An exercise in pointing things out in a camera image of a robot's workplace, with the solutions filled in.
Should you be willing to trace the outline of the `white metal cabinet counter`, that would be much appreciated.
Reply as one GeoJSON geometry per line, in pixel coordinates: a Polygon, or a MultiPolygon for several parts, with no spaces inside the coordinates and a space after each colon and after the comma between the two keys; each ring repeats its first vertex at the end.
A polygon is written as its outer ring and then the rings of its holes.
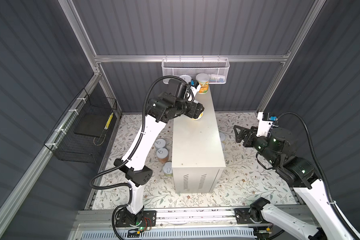
{"type": "Polygon", "coordinates": [[[211,90],[197,94],[205,108],[194,120],[174,119],[172,169],[177,194],[211,193],[226,168],[211,90]]]}

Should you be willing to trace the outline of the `yellow label can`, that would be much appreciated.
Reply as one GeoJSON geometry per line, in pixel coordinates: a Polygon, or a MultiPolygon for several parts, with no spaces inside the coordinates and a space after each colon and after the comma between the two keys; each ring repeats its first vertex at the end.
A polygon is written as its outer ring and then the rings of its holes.
{"type": "Polygon", "coordinates": [[[166,177],[172,177],[173,176],[173,168],[172,168],[172,162],[166,162],[163,165],[163,173],[166,177]]]}

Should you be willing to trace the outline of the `yellow can right rear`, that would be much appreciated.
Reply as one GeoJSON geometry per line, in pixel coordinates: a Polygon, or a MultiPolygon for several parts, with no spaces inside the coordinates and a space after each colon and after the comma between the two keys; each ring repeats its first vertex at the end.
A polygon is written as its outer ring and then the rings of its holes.
{"type": "Polygon", "coordinates": [[[226,135],[225,135],[224,133],[222,133],[222,132],[219,132],[219,135],[220,135],[221,141],[222,141],[222,142],[225,141],[226,135]]]}

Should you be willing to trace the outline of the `yellow marker pen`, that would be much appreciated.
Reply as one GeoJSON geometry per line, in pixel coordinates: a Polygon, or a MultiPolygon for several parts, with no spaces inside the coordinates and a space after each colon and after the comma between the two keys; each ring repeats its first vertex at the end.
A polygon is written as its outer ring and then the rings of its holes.
{"type": "Polygon", "coordinates": [[[108,130],[108,129],[109,129],[109,126],[110,126],[110,124],[111,124],[111,121],[112,121],[112,119],[113,119],[113,116],[114,116],[114,113],[111,113],[111,114],[109,115],[109,117],[108,117],[108,119],[107,119],[107,122],[106,122],[106,124],[105,124],[104,130],[108,130]]]}

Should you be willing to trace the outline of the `tubes in white basket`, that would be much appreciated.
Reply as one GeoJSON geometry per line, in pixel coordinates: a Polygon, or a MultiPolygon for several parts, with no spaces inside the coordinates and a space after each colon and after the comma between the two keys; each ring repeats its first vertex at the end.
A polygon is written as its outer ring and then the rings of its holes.
{"type": "Polygon", "coordinates": [[[226,77],[224,75],[211,74],[210,75],[210,83],[213,83],[213,84],[225,84],[226,83],[226,77]]]}

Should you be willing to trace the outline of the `floral patterned mat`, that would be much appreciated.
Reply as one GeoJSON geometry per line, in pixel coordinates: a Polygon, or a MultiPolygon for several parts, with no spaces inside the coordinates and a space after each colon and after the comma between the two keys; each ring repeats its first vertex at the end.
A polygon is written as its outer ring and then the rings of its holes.
{"type": "MultiPolygon", "coordinates": [[[[296,204],[290,188],[274,171],[264,170],[256,160],[256,151],[235,142],[233,126],[250,128],[257,126],[255,113],[216,113],[219,132],[226,135],[222,148],[226,168],[212,193],[177,194],[174,178],[166,177],[163,165],[152,146],[146,165],[153,176],[145,185],[145,208],[201,208],[248,206],[259,197],[274,205],[296,204]]],[[[141,115],[124,115],[117,130],[106,169],[114,167],[115,159],[129,149],[141,126],[141,115]]],[[[129,191],[125,187],[97,191],[90,205],[91,210],[113,210],[128,202],[129,191]]]]}

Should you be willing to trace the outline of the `orange label can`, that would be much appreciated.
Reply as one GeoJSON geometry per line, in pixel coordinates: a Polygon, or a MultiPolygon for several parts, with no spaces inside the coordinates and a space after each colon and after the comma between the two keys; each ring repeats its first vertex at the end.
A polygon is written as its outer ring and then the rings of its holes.
{"type": "Polygon", "coordinates": [[[199,85],[201,86],[201,88],[199,90],[199,94],[206,94],[209,90],[210,75],[205,74],[205,73],[197,74],[196,80],[198,81],[199,85]]]}

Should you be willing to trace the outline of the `pink label can front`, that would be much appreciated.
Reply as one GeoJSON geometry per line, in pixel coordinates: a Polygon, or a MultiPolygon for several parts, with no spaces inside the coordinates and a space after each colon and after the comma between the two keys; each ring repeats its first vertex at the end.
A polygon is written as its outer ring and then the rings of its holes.
{"type": "Polygon", "coordinates": [[[189,84],[192,80],[192,77],[189,75],[181,75],[180,78],[184,80],[187,84],[189,84]]]}

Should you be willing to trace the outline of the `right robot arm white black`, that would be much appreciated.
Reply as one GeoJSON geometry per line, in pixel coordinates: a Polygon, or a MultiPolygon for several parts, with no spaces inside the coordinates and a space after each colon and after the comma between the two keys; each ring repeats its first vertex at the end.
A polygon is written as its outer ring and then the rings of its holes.
{"type": "Polygon", "coordinates": [[[263,197],[250,205],[247,215],[251,220],[256,224],[274,224],[299,240],[360,240],[360,233],[330,200],[324,177],[310,161],[295,155],[292,133],[275,128],[269,134],[258,136],[258,130],[234,126],[236,142],[254,148],[257,155],[271,164],[270,168],[303,199],[319,226],[298,220],[263,197]]]}

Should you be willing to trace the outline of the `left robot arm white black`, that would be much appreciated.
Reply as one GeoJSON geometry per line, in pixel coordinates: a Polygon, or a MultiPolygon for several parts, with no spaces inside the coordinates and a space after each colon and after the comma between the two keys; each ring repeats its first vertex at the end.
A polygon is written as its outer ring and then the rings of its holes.
{"type": "Polygon", "coordinates": [[[153,174],[145,165],[146,158],[159,133],[174,118],[185,115],[190,119],[198,119],[204,111],[203,105],[195,101],[201,89],[197,81],[187,82],[175,76],[167,76],[167,79],[169,83],[166,91],[157,97],[152,98],[151,91],[164,78],[159,78],[150,86],[143,103],[140,132],[127,153],[115,161],[130,184],[130,200],[123,208],[123,213],[135,226],[143,219],[144,185],[153,174]]]}

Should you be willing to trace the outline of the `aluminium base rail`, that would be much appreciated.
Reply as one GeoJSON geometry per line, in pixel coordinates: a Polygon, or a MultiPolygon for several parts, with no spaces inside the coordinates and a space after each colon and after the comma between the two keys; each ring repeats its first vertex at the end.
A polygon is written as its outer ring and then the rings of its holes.
{"type": "MultiPolygon", "coordinates": [[[[293,240],[277,224],[254,224],[241,207],[238,214],[235,207],[156,209],[152,219],[154,226],[143,222],[143,232],[132,237],[132,228],[118,228],[125,240],[293,240]]],[[[79,211],[68,236],[70,240],[115,240],[111,225],[111,210],[79,211]]]]}

